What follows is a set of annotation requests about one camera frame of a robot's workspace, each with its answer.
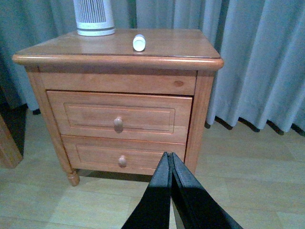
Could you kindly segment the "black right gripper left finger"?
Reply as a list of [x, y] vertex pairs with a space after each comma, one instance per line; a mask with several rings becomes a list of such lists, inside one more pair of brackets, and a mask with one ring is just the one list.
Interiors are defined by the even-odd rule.
[[167, 229], [170, 221], [172, 168], [165, 152], [139, 204], [128, 217], [123, 229]]

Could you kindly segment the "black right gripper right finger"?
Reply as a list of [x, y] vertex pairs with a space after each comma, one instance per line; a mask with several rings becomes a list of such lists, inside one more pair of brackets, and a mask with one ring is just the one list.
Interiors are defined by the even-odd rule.
[[241, 229], [181, 159], [170, 153], [172, 198], [185, 229]]

